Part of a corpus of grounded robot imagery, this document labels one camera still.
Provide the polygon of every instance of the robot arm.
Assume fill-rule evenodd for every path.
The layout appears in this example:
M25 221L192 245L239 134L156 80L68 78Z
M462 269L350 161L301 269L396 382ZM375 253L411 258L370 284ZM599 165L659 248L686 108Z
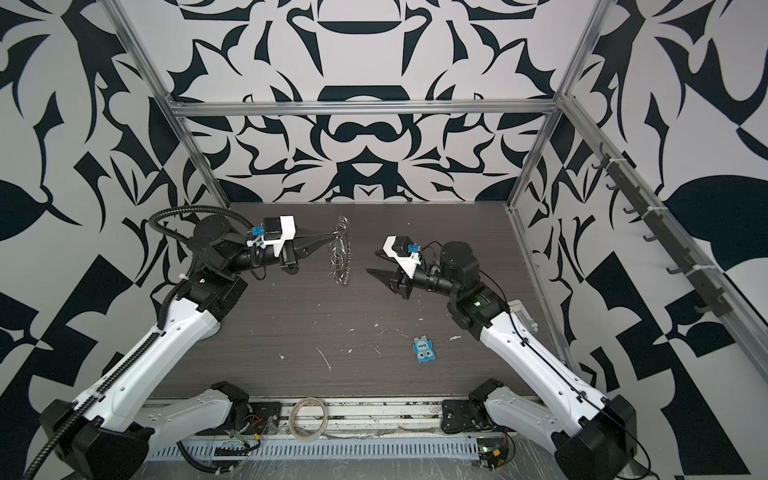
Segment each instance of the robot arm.
M188 239L159 224L163 217L196 211L213 215L198 222ZM228 217L245 224L246 234L233 228ZM41 414L49 442L24 478L34 477L54 449L85 478L130 478L147 455L189 435L224 424L242 429L248 395L226 382L163 409L142 405L195 342L219 330L247 287L239 273L279 264L288 274L296 274L299 261L318 248L332 242L346 245L342 224L346 227L346 219L340 220L336 231L311 233L296 228L293 217L274 217L255 227L229 210L197 206L153 215L150 225L155 230L192 251L192 267L169 292L157 325L115 367L73 402L55 400ZM346 268L348 261L348 256L342 258L341 266ZM345 284L338 275L336 280Z
M447 296L458 326L503 358L548 408L495 380L471 397L483 402L495 423L553 453L570 480L613 479L634 456L637 427L632 405L621 396L606 399L540 344L506 299L480 280L480 264L467 243L441 245L432 265L425 263L421 250L408 237L388 237L376 255L397 263L398 269L368 273L404 299L414 287Z

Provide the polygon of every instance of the zip tie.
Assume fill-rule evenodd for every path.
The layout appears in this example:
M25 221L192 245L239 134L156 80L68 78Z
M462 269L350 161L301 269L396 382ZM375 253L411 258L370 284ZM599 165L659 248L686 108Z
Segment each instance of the zip tie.
M666 208L666 207L650 207L649 206L647 209L645 209L645 213L640 215L640 219L641 220L645 220L645 216L648 215L650 212L655 211L655 210L669 210L669 209Z
M696 272L698 270L717 270L720 271L720 268L717 265L693 265L690 270L685 274L685 276L691 275L693 272Z
M96 397L97 399L101 400L101 399L103 399L103 398L104 398L106 395L105 395L104 393L101 393L101 392L97 391L97 390L96 390L97 388L98 388L97 386L92 386L90 389L86 390L85 392L86 392L86 393L87 393L89 396L94 396L94 397Z

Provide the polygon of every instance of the black cable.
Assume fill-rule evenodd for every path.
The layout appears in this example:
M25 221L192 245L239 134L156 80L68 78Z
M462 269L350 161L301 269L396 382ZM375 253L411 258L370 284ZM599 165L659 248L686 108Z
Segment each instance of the black cable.
M221 467L203 465L202 463L195 460L194 457L187 450L187 447L185 447L184 444L181 443L181 440L176 442L176 446L179 448L179 453L181 453L181 456L184 457L184 460L186 460L187 463L190 464L192 468L194 468L195 470L198 470L203 473L214 473L214 474L216 474L217 472L221 473Z
M474 425L465 425L465 426L461 427L458 430L450 430L450 431L448 431L448 430L445 430L445 429L443 429L441 427L442 432L445 433L446 435L456 435L458 433L465 432L467 429L476 429L476 428L477 427L474 426ZM480 433L480 432L493 432L493 429L475 430L475 432L478 432L478 433Z
M263 270L264 270L264 275L262 275L262 276L257 276L256 275L256 271L253 270L253 269L248 270L248 271L250 272L251 275L253 275L253 278L255 278L256 280L264 280L266 278L266 265L262 265L261 268L263 268Z
M139 346L139 348L136 349L135 352L131 354L124 362L122 362L119 367L117 367L112 374L109 375L109 377L106 378L105 381L101 385L99 385L96 388L96 392L104 395L104 393L111 387L114 382L120 377L120 375L125 372L125 370L131 366L132 363L136 362L136 360L141 356L142 353L144 353L152 343L154 343L155 340L160 338L160 333L154 332L147 339ZM40 452L35 456L34 459L32 459L31 462L29 462L29 466L27 467L26 471L24 472L24 475L22 476L22 480L32 480L35 475L37 475L38 470L43 465L43 462L45 462L45 459L53 452L53 449L56 448L56 445L61 441L61 439L70 433L70 431L75 427L75 425L78 423L78 420L85 414L85 412L91 408L91 406L96 403L96 401L99 400L96 396L89 396L83 404L75 410L68 419L65 420L65 422L59 427L58 430L53 434L53 436L43 445L43 448L40 449Z
M237 220L248 229L253 228L252 223L248 221L247 218L243 217L240 214L237 214L231 210L227 210L226 208L209 207L204 205L186 205L184 207L173 207L173 208L167 208L165 210L161 210L159 212L156 212L150 217L149 224L150 224L150 227L162 233L163 235L167 235L171 238L179 240L182 243L186 243L188 239L184 235L182 235L181 233L178 233L175 230L171 230L169 228L161 226L159 224L159 221L165 217L170 217L178 214L190 214L194 212L224 215L226 217ZM187 271L187 278L192 275L196 265L197 265L197 258L192 257L189 270ZM163 329L165 327L165 320L168 315L168 309L170 307L170 303L173 301L178 290L186 282L187 282L186 280L181 280L179 283L174 285L174 287L170 290L170 292L165 296L165 299L161 304L160 311L158 312L158 315L157 315L158 329ZM138 360L139 357L144 352L146 352L147 349L155 342L155 340L157 340L160 337L161 337L160 333L152 332L152 334L150 334L147 337L147 339L131 354L131 356L129 356L125 361L121 362L120 365L112 372L112 374L110 374L105 381L103 381L98 387L96 387L96 392L101 395L104 395L107 392L107 390L109 390L109 388L115 383L115 381L117 381L117 379L120 378L120 376L128 369L128 367L133 365L136 362L136 360ZM99 400L98 397L89 396L82 403L82 405L80 405L78 409L76 409L71 415L69 415L69 418L64 421L61 427L59 427L59 429L54 432L54 434L45 443L45 445L43 445L43 447L40 449L38 454L32 459L31 462L29 462L29 466L25 470L24 475L22 476L22 480L32 480L35 477L35 475L37 475L38 471L43 465L43 462L45 462L45 459L51 454L51 452L53 452L53 450L56 448L56 445L61 441L61 439L65 435L70 433L70 431L75 427L75 424L78 422L78 420L85 414L85 412L89 408L91 408L91 406L94 403L96 403L97 400Z
M157 312L158 329L165 330L165 320L168 318L168 309L170 308L170 303L174 301L174 297L185 283L187 283L186 280L181 280L179 283L174 285L174 287L170 289L168 294L165 296L165 299L163 299L163 303L160 305L160 311Z
M256 444L254 446L246 447L244 449L228 449L225 447L216 447L216 449L214 450L214 455L217 455L217 456L245 455L247 453L252 452L253 450L258 449L260 446L261 446L261 440L257 439Z
M242 223L248 230L253 228L253 224L242 215L226 208L212 207L210 205L184 205L182 207L172 207L166 208L165 210L160 210L159 212L149 217L149 226L152 227L153 230L157 230L163 235L171 237L175 240L179 240L181 243L186 243L187 240L189 240L188 238L186 238L181 233L178 233L176 230L171 230L170 228L160 225L160 220L163 220L166 217L172 217L173 215L194 213L224 215L225 217L229 217Z
M507 461L506 461L506 463L509 463L509 462L511 462L515 458L515 455L518 454L518 446L515 445L515 439L512 438L512 435L509 435L509 432L507 432L505 430L504 431L504 435L506 435L507 438L509 439L509 441L512 442L512 456L509 456L509 454L507 454Z
M427 249L430 249L430 250L432 251L432 265L436 265L436 264L437 264L437 262L438 262L438 256L437 256L437 253L435 252L435 249L434 249L434 248L432 248L432 244L433 244L433 243L437 243L437 244L440 246L440 248L442 248L442 243L438 242L437 240L433 240L432 242L429 242L429 243L427 243L427 244L424 246L424 248L422 248L422 260L424 260L424 264L425 264L425 266L426 266L426 260L424 259L424 252L425 252Z
M45 459L51 454L51 452L53 452L53 449L56 448L56 445L59 443L61 438L69 433L74 424L83 416L85 411L91 408L91 405L96 403L96 400L98 400L96 397L89 396L80 406L80 408L75 410L72 415L69 416L61 428L56 430L56 433L54 433L53 436L45 443L45 445L43 445L43 448L40 449L40 452L35 455L31 462L29 462L29 466L24 472L22 480L32 480L35 475L38 474L38 470L40 470L40 467L43 466L43 462L45 462Z
M491 282L493 282L493 284L494 284L494 285L496 285L496 288L498 288L498 291L499 291L499 292L502 294L502 298L504 299L504 307L505 307L505 311L506 311L507 313L509 313L509 305L507 304L507 296L504 294L504 290L502 290L502 288L501 288L501 287L498 285L498 283L496 283L496 280L493 280L493 278L491 278L491 276L490 276L490 275L488 275L486 272L484 272L484 271L480 270L480 273L482 273L483 275L485 275L485 276L488 278L488 280L491 280ZM533 348L533 347L531 346L531 344L530 344L530 341L528 340L528 338L527 338L527 337L523 337L523 336L520 334L520 332L518 331L518 327L515 325L515 322L511 322L511 323L512 323L512 328L514 328L514 329L515 329L515 334L517 334L517 336L518 336L518 338L520 339L520 341L521 341L521 343L522 343L522 345L523 345L523 346L527 346L529 349L531 349L531 351L532 351L533 353L535 353L535 354L536 354L536 356L537 356L538 358L540 358L540 359L541 359L541 361L542 361L542 362L544 362L544 363L545 363L545 364L546 364L546 365L547 365L547 366L548 366L550 369L552 369L552 371L553 371L553 372L555 372L555 373L556 373L556 374L557 374L557 375L558 375L558 376L559 376L559 377L562 379L562 381L563 381L563 382L565 382L565 384L566 384L566 385L568 385L568 387L570 387L570 388L571 388L571 390L572 390L572 391L576 392L576 396L577 396L579 399L582 399L582 400L584 400L586 403L588 403L588 404L589 404L589 405L591 405L593 408L595 408L595 409L596 409L598 412L600 412L600 413L602 413L602 412L603 412L603 409L601 409L600 407L598 407L598 406L596 406L594 403L592 403L592 402L591 402L591 401L590 401L590 400L587 398L587 396L586 396L586 395L584 395L582 392L580 392L578 389L576 389L576 388L575 388L575 387L574 387L574 386L573 386L573 385L572 385L572 384L571 384L569 381L567 381L567 380L566 380L566 378L565 378L565 377L564 377L564 376L563 376L563 375L560 373L560 371L558 371L558 370L557 370L555 367L553 367L553 366L552 366L552 364L551 364L550 362L548 362L548 361L546 360L546 358L544 358L544 357L543 357L543 355L542 355L542 354L540 354L540 353L539 353L539 352L538 352L538 351L537 351L535 348ZM645 458L647 458L647 459L648 459L648 466L647 466L647 467L645 467L645 468L646 468L646 472L645 472L645 473L644 473L644 474L643 474L641 477L625 478L625 477L618 477L618 476L617 476L616 478L620 478L621 480L642 480L643 478L646 478L646 477L648 477L649 475L653 475L653 476L656 476L656 477L658 478L658 476L657 476L655 473L653 473L653 472L650 470L650 467L651 467L651 463L650 463L650 456L648 455L648 451L645 449L645 447L643 447L643 444L642 444L642 443L640 443L640 441L639 441L639 440L637 440L637 437L635 437L634 435L632 435L631 433L629 433L629 431L627 430L627 428L626 428L624 425L620 424L620 423L619 423L619 422L618 422L616 419L614 419L614 418L613 418L613 417L611 417L610 415L606 415L606 414L604 414L604 416L605 416L607 419L610 419L610 420L611 420L613 423L615 423L615 424L616 424L616 426L618 426L620 429L624 430L624 433L626 433L627 435L629 435L629 436L630 436L630 438L632 438L632 439L635 441L635 443L637 443L637 446L639 446L639 447L641 448L641 450L643 451L643 454L645 455Z

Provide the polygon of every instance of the blue toy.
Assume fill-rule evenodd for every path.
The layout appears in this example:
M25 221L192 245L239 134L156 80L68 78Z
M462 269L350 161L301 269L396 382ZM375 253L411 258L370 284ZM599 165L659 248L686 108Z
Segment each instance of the blue toy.
M432 342L427 340L427 337L424 335L413 339L413 351L416 352L416 359L419 363L431 362L435 359L435 354L432 351Z

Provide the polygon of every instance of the aluminum frame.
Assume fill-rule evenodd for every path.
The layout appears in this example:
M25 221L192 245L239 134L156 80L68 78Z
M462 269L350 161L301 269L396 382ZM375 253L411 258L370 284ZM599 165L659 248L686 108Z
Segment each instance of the aluminum frame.
M523 395L521 398L540 402L536 395ZM342 397L324 398L329 413L326 432L334 437L442 437L443 400L466 400L467 396L396 396L396 397ZM288 431L287 423L291 409L299 398L262 398L250 397L249 402L280 402L280 418L283 424L271 435L276 439L289 439L293 436ZM183 402L178 399L148 399L145 408L157 408ZM299 411L296 424L303 429L317 429L322 416L319 407L307 406ZM466 432L464 435L478 438L494 437L498 432Z
M407 101L280 101L280 102L171 102L178 117L234 115L332 115L332 114L472 114L549 113L550 98L515 100L407 100Z
M523 227L522 220L520 220L520 216L516 210L509 211L508 215L509 220L512 223L512 231L515 233L515 239L520 246L525 269L528 271L528 276L531 277L534 294L541 304L541 311L544 313L544 322L547 326L549 336L552 338L554 349L557 352L560 361L572 372L581 376L583 372L581 371L581 368L579 368L578 363L574 360L573 355L571 355L568 341L565 339L565 336L561 333L560 329L558 329L557 323L555 322L554 310L552 309L553 302L549 300L547 290L545 290L544 284L541 281L541 276L538 274L536 262L533 260L533 255L531 254L531 248L528 246L528 241L525 239L525 228Z
M536 166L538 165L538 162L544 153L547 142L549 142L549 139L552 137L555 127L558 126L558 122L560 121L561 116L562 111L560 110L555 110L548 114L546 120L544 120L544 123L541 126L541 129L539 129L538 133L536 134L536 138L533 142L533 145L531 146L531 150L528 151L528 156L523 161L523 168L518 175L518 179L515 180L515 184L512 186L512 191L509 192L507 206L510 209L514 208L514 205L517 203L518 199L522 195L522 192L525 190L525 185L528 185L528 182L530 181L531 176L536 170Z
M568 120L574 125L589 148L599 158L605 154L609 158L624 160L624 155L616 147L613 141L603 132L601 128L592 121L592 118L581 106L581 104L569 94L563 94L555 102L558 108L568 117Z
M152 93L154 100L163 112L163 116L165 116L171 130L176 134L179 142L181 142L189 154L192 164L200 172L208 191L214 196L214 199L220 206L229 207L230 201L221 188L219 180L216 179L214 172L211 170L208 160L203 156L203 153L194 141L192 133L171 110L170 102L168 101L168 91L157 74L157 69L152 64L147 49L141 43L123 6L119 0L98 0L98 2L104 9L104 14L112 24L115 34L117 34L120 43L123 44L123 48L125 48L125 51L136 64L136 69L139 70L139 74L141 74L144 82L149 87L150 93Z
M533 147L528 152L528 156L523 162L522 172L520 173L518 179L515 181L515 185L512 187L512 192L509 194L507 205L510 209L514 208L515 203L520 198L522 189L525 185L528 184L528 181L533 174L533 170L535 170L536 164L538 164L539 159L541 158L541 154L544 151L545 145L552 136L558 121L560 121L560 115L558 112L561 110L558 101L563 97L563 95L571 93L571 89L574 87L576 81L581 76L581 72L584 70L584 64L587 63L587 59L590 55L592 55L594 46L600 39L600 31L603 28L607 14L611 7L616 3L616 1L617 0L598 0L594 4L592 13L589 15L589 19L587 20L587 26L581 33L581 37L577 43L578 46L576 47L574 54L571 56L571 61L568 62L568 67L565 69L563 80L560 83L558 90L554 94L554 102L556 105L554 116L550 114L545 124L541 127L541 130L538 131Z

